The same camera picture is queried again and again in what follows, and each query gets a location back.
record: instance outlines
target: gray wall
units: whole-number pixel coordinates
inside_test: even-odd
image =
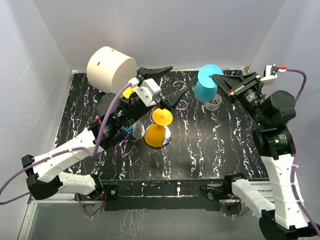
[[[314,220],[320,222],[320,1],[287,0],[263,42],[250,70],[263,74],[266,64],[297,68],[306,72],[307,83],[296,105],[296,117],[289,129],[299,153],[297,177],[305,205]],[[298,73],[282,73],[271,86],[268,95],[286,90],[297,95],[302,83]]]
[[[138,66],[250,65],[284,0],[34,0],[72,70],[110,46]]]
[[[32,0],[0,1],[0,185],[21,157],[53,146],[71,70]],[[0,201],[27,192],[26,175]],[[28,197],[0,206],[0,239],[17,239]]]

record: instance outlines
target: teal cup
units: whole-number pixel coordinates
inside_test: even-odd
[[[198,73],[194,95],[201,102],[210,102],[217,94],[218,85],[212,79],[213,74],[223,75],[224,73],[220,67],[213,64],[203,66]]]

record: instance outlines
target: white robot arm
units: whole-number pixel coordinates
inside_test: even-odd
[[[256,72],[245,76],[213,75],[212,78],[231,102],[236,99],[255,120],[253,141],[266,167],[274,203],[265,199],[241,174],[227,175],[222,191],[240,198],[259,219],[267,240],[298,239],[317,235],[319,225],[308,219],[294,164],[296,149],[286,124],[296,116],[295,98],[286,91],[276,91],[267,99],[261,89],[271,84],[285,66],[267,65],[264,77]]]
[[[95,153],[99,153],[121,142],[128,134],[123,127],[132,126],[154,106],[174,110],[188,89],[184,88],[174,96],[160,98],[158,82],[160,83],[160,78],[171,69],[171,66],[159,69],[139,68],[137,77],[129,80],[132,87],[138,86],[129,99],[117,98],[114,93],[105,94],[96,107],[99,118],[90,127],[48,153],[36,157],[24,156],[21,159],[24,168],[39,163],[25,171],[28,176],[27,186],[33,197],[42,200],[59,192],[78,193],[91,199],[99,198],[104,190],[97,175],[77,175],[64,171],[86,157],[93,157],[94,149]],[[104,123],[109,108],[112,109]]]

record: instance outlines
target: black marbled surface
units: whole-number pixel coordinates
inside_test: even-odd
[[[241,70],[224,71],[226,75],[241,75]],[[251,135],[255,124],[241,105],[229,103],[222,96],[217,111],[209,111],[195,99],[193,88],[197,71],[172,71],[161,79],[163,95],[184,86],[190,87],[173,112],[169,126],[172,139],[169,145],[153,149],[130,133],[115,147],[94,158],[66,169],[73,174],[95,173],[102,180],[116,179],[222,179],[227,174],[242,172],[249,178],[267,178]],[[95,118],[95,107],[102,94],[92,87],[84,73],[75,74],[55,146],[72,139]],[[147,127],[151,114],[141,120]]]

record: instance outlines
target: transparent container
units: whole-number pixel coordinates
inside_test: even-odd
[[[133,124],[132,135],[136,139],[141,139],[141,138],[144,137],[144,135],[145,135],[145,127],[144,127],[144,124],[142,123],[142,121],[140,119]]]
[[[216,111],[219,109],[222,103],[222,97],[219,94],[216,94],[214,99],[211,102],[204,102],[203,106],[209,111]]]

